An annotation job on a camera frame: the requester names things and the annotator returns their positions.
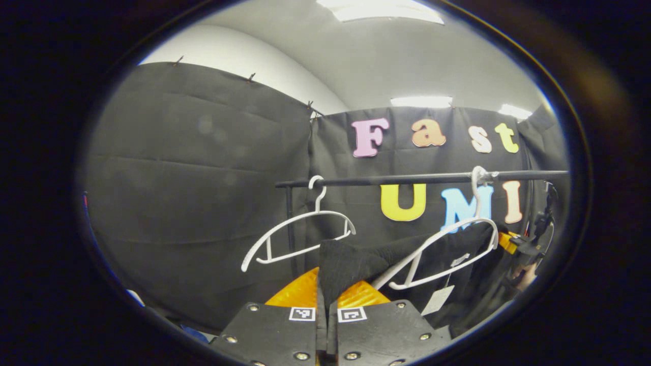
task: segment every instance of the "metal rod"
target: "metal rod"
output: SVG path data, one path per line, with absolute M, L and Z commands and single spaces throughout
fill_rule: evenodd
M 533 179 L 554 179 L 568 176 L 568 171 L 496 171 L 489 172 L 493 179 L 498 181 L 507 180 L 533 180 Z M 419 175 L 389 175 L 389 176 L 367 176 L 364 178 L 343 178 L 317 180 L 315 186 L 378 186 L 380 184 L 416 184 L 416 183 L 464 183 L 470 182 L 468 173 L 440 173 L 440 174 L 419 174 Z M 276 188 L 307 187 L 307 180 L 292 180 L 276 183 Z
M 287 219 L 291 219 L 292 216 L 294 216 L 294 211 L 292 210 L 292 207 L 294 205 L 292 202 L 292 187 L 290 186 L 285 187 L 285 195 L 287 198 Z M 296 245 L 294 243 L 294 226 L 292 224 L 287 225 L 287 242 L 289 245 L 289 252 L 290 253 L 295 252 Z M 298 263 L 296 262 L 296 257 L 292 258 L 292 275 L 294 276 L 294 278 L 298 277 Z

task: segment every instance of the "yellow object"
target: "yellow object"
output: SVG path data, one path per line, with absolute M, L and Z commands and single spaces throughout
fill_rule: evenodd
M 265 303 L 271 306 L 283 307 L 316 307 L 316 278 L 319 267 L 304 273 L 301 277 L 293 280 L 276 295 L 273 295 Z M 366 281 L 360 281 L 344 291 L 337 306 L 340 309 L 349 307 L 378 305 L 388 303 L 389 299 L 369 285 Z
M 413 206 L 401 208 L 398 204 L 398 184 L 380 185 L 380 208 L 384 216 L 393 221 L 413 221 L 425 212 L 426 184 L 413 185 Z
M 508 234 L 505 234 L 503 232 L 499 233 L 499 245 L 501 245 L 505 251 L 513 254 L 516 252 L 516 248 L 518 247 L 516 244 L 513 244 L 512 242 L 509 241 L 513 236 L 519 236 L 518 234 L 514 232 L 508 232 Z

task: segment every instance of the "white clothes hanger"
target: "white clothes hanger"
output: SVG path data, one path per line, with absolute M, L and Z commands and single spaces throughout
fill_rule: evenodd
M 309 182 L 307 187 L 309 189 L 313 189 L 314 182 L 316 182 L 319 179 L 323 179 L 323 177 L 320 176 L 320 175 L 313 176 L 310 179 L 310 182 Z M 344 234 L 342 236 L 336 237 L 334 240 L 343 239 L 343 238 L 347 237 L 350 234 L 355 235 L 356 234 L 355 225 L 353 225 L 353 222 L 350 221 L 350 219 L 346 215 L 341 214 L 340 212 L 336 212 L 336 211 L 321 211 L 321 200 L 323 199 L 323 197 L 325 195 L 326 195 L 326 187 L 323 186 L 321 194 L 319 194 L 319 196 L 316 198 L 316 202 L 314 203 L 314 211 L 306 212 L 306 213 L 298 215 L 298 216 L 296 216 L 294 218 L 288 219 L 288 220 L 274 226 L 271 230 L 269 230 L 267 233 L 262 235 L 262 237 L 260 239 L 258 239 L 258 241 L 255 242 L 255 244 L 253 244 L 253 246 L 249 249 L 248 253 L 246 253 L 246 256 L 244 257 L 244 261 L 242 262 L 242 272 L 246 272 L 247 268 L 249 267 L 249 263 L 251 262 L 251 259 L 253 258 L 253 255 L 255 254 L 256 251 L 258 251 L 258 249 L 260 249 L 260 247 L 262 246 L 262 243 L 264 243 L 264 242 L 267 243 L 267 259 L 261 259 L 261 258 L 256 258 L 255 259 L 258 263 L 262 263 L 262 264 L 269 264 L 269 263 L 273 263 L 273 262 L 278 262 L 279 260 L 295 257 L 297 255 L 307 253 L 308 251 L 318 249 L 321 246 L 321 244 L 317 244 L 315 246 L 312 246 L 312 247 L 309 247 L 309 248 L 306 248 L 306 249 L 302 249 L 302 250 L 299 250 L 299 251 L 295 251 L 293 253 L 289 253 L 289 254 L 286 254 L 286 255 L 281 255 L 280 257 L 273 258 L 271 256 L 271 235 L 273 233 L 275 233 L 276 231 L 278 231 L 280 228 L 284 227 L 285 225 L 288 225 L 288 224 L 293 223 L 295 221 L 298 221 L 300 219 L 308 218 L 308 217 L 311 217 L 311 216 L 317 216 L 317 215 L 335 215 L 335 216 L 339 216 L 339 217 L 344 218 Z
M 475 199 L 477 200 L 477 208 L 475 209 L 475 216 L 469 219 L 461 220 L 454 225 L 450 225 L 443 229 L 442 231 L 437 232 L 436 234 L 430 236 L 425 242 L 418 248 L 416 249 L 412 254 L 408 255 L 404 259 L 402 259 L 400 262 L 396 263 L 394 266 L 390 267 L 386 272 L 381 274 L 375 281 L 373 281 L 372 286 L 376 289 L 379 290 L 380 287 L 384 286 L 386 282 L 388 282 L 394 275 L 396 275 L 401 269 L 403 269 L 410 261 L 411 261 L 411 268 L 409 269 L 409 274 L 407 275 L 407 279 L 405 280 L 405 283 L 403 285 L 398 285 L 395 282 L 390 282 L 389 287 L 391 287 L 394 290 L 404 290 L 404 289 L 409 289 L 414 286 L 422 285 L 427 282 L 431 282 L 435 279 L 439 279 L 441 277 L 444 277 L 446 275 L 449 275 L 455 271 L 458 271 L 462 269 L 465 266 L 468 266 L 475 261 L 479 260 L 483 256 L 487 255 L 491 250 L 496 249 L 498 245 L 498 231 L 497 231 L 497 225 L 495 222 L 491 219 L 485 219 L 485 218 L 480 218 L 479 217 L 479 212 L 481 212 L 481 196 L 477 192 L 477 184 L 484 184 L 488 183 L 489 181 L 492 181 L 491 179 L 491 174 L 487 172 L 484 168 L 476 166 L 473 169 L 473 172 L 471 173 L 471 183 L 473 185 L 473 195 L 475 196 Z M 470 223 L 476 223 L 476 222 L 486 222 L 489 223 L 493 227 L 493 234 L 491 236 L 491 244 L 486 248 L 485 251 L 483 251 L 481 254 L 475 256 L 475 258 L 472 258 L 471 260 L 459 264 L 457 266 L 453 266 L 449 270 L 443 271 L 441 273 L 431 275 L 430 277 L 426 277 L 423 279 L 419 279 L 414 281 L 413 276 L 416 273 L 416 268 L 418 268 L 418 264 L 421 261 L 421 254 L 422 251 L 425 250 L 428 246 L 430 246 L 432 243 L 434 243 L 436 240 L 439 240 L 446 234 L 450 233 L 451 231 L 456 230 L 457 228 L 460 228 L 466 224 Z

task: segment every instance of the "fluorescent light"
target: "fluorescent light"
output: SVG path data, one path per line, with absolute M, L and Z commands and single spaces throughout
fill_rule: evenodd
M 408 96 L 391 99 L 391 104 L 396 107 L 448 108 L 451 107 L 450 103 L 451 96 Z
M 413 0 L 316 0 L 339 21 L 368 18 L 409 18 L 443 24 L 431 8 Z
M 530 111 L 526 111 L 522 108 L 514 107 L 510 104 L 502 104 L 502 109 L 497 111 L 503 115 L 510 115 L 516 117 L 517 119 L 528 119 L 531 116 Z

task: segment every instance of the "white tag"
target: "white tag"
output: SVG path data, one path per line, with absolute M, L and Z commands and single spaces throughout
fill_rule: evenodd
M 434 311 L 439 311 L 439 309 L 441 309 L 441 306 L 443 306 L 445 303 L 445 300 L 447 300 L 447 298 L 452 293 L 453 289 L 454 285 L 434 291 L 432 297 L 430 298 L 430 302 L 428 302 L 425 309 L 422 310 L 421 315 L 427 315 L 433 313 Z
M 459 257 L 459 258 L 453 260 L 453 261 L 452 261 L 452 264 L 450 264 L 450 267 L 456 267 L 456 266 L 458 266 L 459 264 L 461 264 L 461 262 L 463 262 L 464 260 L 468 259 L 469 257 L 470 257 L 470 253 L 466 253 L 466 254 L 464 254 L 463 257 Z

